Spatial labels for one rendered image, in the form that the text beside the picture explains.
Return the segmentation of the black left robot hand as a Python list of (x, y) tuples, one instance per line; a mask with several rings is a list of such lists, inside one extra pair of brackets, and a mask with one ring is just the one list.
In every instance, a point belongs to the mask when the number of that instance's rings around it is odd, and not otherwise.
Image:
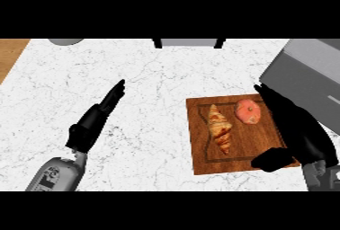
[(125, 80), (111, 88), (101, 103), (86, 111), (79, 122), (70, 127), (70, 138), (65, 146), (77, 152), (88, 153), (98, 141), (111, 112), (125, 96)]

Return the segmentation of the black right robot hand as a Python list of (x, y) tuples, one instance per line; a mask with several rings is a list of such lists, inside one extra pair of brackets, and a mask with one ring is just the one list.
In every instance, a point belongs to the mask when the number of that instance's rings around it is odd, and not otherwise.
[(252, 166), (272, 173), (295, 160), (302, 165), (326, 162), (326, 167), (339, 164), (334, 143), (311, 113), (293, 101), (268, 88), (255, 85), (281, 132), (286, 148), (272, 147), (252, 161)]

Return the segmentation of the brown wooden cutting board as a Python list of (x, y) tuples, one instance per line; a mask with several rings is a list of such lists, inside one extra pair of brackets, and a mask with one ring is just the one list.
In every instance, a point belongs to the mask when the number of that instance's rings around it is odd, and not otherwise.
[[(252, 99), (261, 107), (261, 121), (246, 125), (235, 117), (235, 103)], [(216, 105), (231, 128), (231, 148), (225, 155), (209, 130), (210, 106)], [(272, 147), (286, 148), (271, 111), (259, 94), (188, 98), (190, 141), (194, 174), (252, 171), (253, 159)]]

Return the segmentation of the large grey box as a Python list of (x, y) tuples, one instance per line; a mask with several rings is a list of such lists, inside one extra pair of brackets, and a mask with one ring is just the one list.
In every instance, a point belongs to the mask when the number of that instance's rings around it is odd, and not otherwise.
[(340, 39), (292, 39), (259, 81), (340, 136)]

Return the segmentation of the pink frosted donut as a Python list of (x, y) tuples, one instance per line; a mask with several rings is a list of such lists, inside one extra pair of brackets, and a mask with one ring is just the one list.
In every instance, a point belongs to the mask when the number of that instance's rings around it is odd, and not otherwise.
[(235, 116), (247, 125), (255, 125), (261, 121), (261, 107), (253, 100), (244, 99), (237, 102)]

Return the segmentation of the golden brown croissant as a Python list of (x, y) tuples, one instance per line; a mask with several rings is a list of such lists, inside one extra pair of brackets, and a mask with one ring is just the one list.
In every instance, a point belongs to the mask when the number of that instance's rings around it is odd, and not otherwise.
[(230, 153), (231, 148), (231, 128), (232, 124), (213, 104), (209, 111), (209, 130), (219, 150), (225, 155)]

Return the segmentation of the grey round object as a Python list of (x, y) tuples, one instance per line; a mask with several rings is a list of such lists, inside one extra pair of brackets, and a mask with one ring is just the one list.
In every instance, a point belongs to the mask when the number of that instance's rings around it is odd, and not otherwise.
[(49, 39), (49, 41), (58, 46), (71, 46), (83, 40), (85, 39)]

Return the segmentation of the grey appliance with black legs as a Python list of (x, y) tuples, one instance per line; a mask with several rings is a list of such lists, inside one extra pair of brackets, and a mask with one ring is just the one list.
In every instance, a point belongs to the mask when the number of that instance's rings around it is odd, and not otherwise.
[(225, 39), (153, 39), (154, 47), (224, 47)]

